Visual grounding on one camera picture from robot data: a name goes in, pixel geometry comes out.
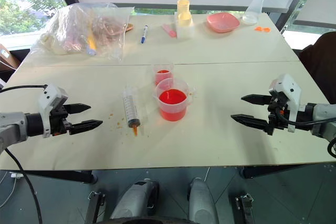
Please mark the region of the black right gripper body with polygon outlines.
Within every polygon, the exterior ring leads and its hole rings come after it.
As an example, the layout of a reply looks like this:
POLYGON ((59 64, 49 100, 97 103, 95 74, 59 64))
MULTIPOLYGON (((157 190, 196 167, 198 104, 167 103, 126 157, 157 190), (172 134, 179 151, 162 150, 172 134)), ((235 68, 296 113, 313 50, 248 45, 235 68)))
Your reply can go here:
POLYGON ((286 100, 282 101, 280 98, 267 95, 266 104, 268 105, 267 110, 269 112, 266 133, 273 135, 274 129, 286 129, 288 127, 288 118, 285 116, 289 115, 286 100))

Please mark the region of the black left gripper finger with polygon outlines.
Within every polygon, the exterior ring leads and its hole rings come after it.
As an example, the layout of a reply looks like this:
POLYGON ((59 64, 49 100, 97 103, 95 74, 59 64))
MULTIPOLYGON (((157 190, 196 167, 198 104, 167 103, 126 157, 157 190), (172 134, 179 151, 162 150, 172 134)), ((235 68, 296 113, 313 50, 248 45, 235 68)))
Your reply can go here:
POLYGON ((68 114, 77 114, 90 109, 91 106, 82 103, 74 103, 74 104, 66 104, 64 105, 64 108, 68 114))
POLYGON ((72 124, 68 131, 70 135, 79 134, 86 131, 91 131, 99 127, 102 123, 103 121, 100 120, 82 121, 81 123, 78 124, 72 124))

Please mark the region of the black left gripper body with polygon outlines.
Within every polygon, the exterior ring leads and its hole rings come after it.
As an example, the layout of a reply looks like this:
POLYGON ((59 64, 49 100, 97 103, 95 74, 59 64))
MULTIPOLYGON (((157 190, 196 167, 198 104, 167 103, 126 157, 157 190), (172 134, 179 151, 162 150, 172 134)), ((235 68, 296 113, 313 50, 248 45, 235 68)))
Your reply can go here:
POLYGON ((72 124, 67 121, 71 113, 71 105, 62 105, 57 109, 52 109, 49 116, 50 133, 52 136, 71 133, 72 124))

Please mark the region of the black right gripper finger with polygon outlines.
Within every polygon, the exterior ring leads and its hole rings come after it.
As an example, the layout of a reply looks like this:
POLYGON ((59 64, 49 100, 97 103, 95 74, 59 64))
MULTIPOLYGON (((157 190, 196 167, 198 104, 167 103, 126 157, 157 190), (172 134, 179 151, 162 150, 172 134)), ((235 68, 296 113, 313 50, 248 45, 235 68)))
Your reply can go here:
POLYGON ((268 105, 270 103, 269 95, 249 94, 241 97, 243 101, 256 105, 268 105))
POLYGON ((270 125, 266 120, 257 119, 251 115, 245 115, 245 114, 234 114, 231 115, 230 117, 244 126, 262 130, 267 134, 272 134, 272 128, 270 127, 270 125))

